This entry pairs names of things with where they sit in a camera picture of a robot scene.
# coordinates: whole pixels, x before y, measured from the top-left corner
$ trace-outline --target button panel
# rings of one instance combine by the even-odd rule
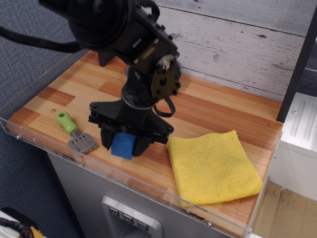
[[[110,211],[110,213],[111,213],[112,215],[114,215],[115,217],[119,217],[119,216],[120,216],[119,211],[116,210],[116,209],[114,209],[114,208],[112,208],[112,207],[109,207],[109,211]]]
[[[149,231],[149,226],[143,222],[138,221],[138,227],[146,232]]]
[[[147,233],[150,235],[145,237],[163,237],[162,224],[157,219],[106,195],[103,196],[102,205],[107,223],[113,228],[110,231],[113,233],[112,237],[120,237],[119,234],[122,233],[122,228],[127,226],[140,229],[140,234]]]
[[[133,221],[133,218],[126,215],[126,214],[123,214],[123,219],[127,222],[127,223],[130,223],[130,224],[133,224],[134,221]]]

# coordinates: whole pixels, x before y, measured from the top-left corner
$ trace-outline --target wood grain surface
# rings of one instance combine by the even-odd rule
[[[10,118],[10,122],[19,126],[10,123],[7,126],[15,134],[45,143],[42,148],[52,148],[72,157],[66,150],[72,137],[54,119],[60,112],[69,112],[79,133],[88,133],[97,142],[92,151],[82,156],[87,168],[103,171],[117,179],[122,177],[136,191],[146,191],[147,196],[160,199],[193,219],[212,222],[214,228],[233,237],[242,236],[243,229],[248,228],[257,195],[185,210],[179,207],[165,145],[152,144],[141,157],[132,161],[113,156],[102,146],[100,128],[88,122],[89,104],[118,100],[126,82],[125,66],[115,58],[100,67],[97,53],[88,52]],[[189,138],[236,130],[248,158],[264,180],[282,129],[282,123],[275,120],[281,103],[185,74],[180,81],[182,88],[176,97],[172,97],[176,113],[166,119],[174,126],[171,136]],[[161,110],[167,109],[163,102],[158,106]]]

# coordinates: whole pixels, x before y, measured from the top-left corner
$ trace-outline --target blue block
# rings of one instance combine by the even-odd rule
[[[133,145],[136,137],[136,135],[125,132],[115,134],[112,141],[111,154],[132,160]]]

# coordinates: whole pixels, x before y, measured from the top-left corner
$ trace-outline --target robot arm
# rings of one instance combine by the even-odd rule
[[[86,48],[119,56],[128,64],[121,100],[92,102],[89,121],[101,128],[102,144],[107,149],[118,134],[134,138],[130,146],[131,156],[142,155],[151,143],[166,144],[173,127],[159,116],[171,117],[175,112],[169,96],[177,95],[181,86],[181,66],[176,60],[179,53],[173,37],[165,33],[163,25],[157,24],[159,8],[156,4],[151,0],[39,2],[68,19],[77,42],[56,43],[3,27],[0,27],[0,36],[17,43],[62,52]],[[152,13],[147,14],[142,7],[151,7]],[[161,99],[169,105],[170,114],[157,110],[156,103]]]
[[[40,4],[69,20],[81,46],[113,53],[144,74],[153,73],[163,56],[179,56],[172,36],[156,23],[159,9],[150,0],[40,0]],[[143,10],[144,5],[152,5],[152,14]]]

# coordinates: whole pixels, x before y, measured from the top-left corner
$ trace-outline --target black frame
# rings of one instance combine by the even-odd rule
[[[304,69],[306,67],[308,58],[312,52],[314,43],[317,38],[317,7],[315,9],[315,12],[313,14],[313,18],[311,21],[311,24],[308,28],[308,32],[306,35],[306,38],[303,43],[302,50],[299,54],[296,66],[294,68],[294,72],[291,78],[291,81],[289,82],[288,88],[285,93],[285,97],[282,103],[282,106],[279,110],[277,121],[285,122],[288,111],[291,107],[291,104],[293,102],[295,93],[297,91],[298,85],[300,83],[300,80],[302,78]]]

